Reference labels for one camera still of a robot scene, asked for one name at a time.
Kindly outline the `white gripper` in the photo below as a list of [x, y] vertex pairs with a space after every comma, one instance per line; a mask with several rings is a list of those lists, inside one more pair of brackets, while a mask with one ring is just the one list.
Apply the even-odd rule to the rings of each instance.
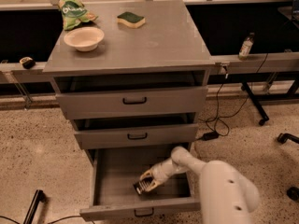
[[144, 191], [151, 192], [166, 182], [171, 176], [186, 173], [188, 169], [175, 163], [171, 158], [154, 164], [149, 170], [144, 172], [139, 180], [145, 182]]

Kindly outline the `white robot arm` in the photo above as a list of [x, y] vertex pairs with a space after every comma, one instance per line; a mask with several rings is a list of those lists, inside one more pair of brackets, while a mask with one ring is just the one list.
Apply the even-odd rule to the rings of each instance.
[[171, 156], [149, 168], [134, 187], [141, 195], [186, 172], [199, 178], [203, 224], [253, 224], [249, 214], [260, 202], [257, 187], [227, 162], [201, 161], [184, 147], [173, 148]]

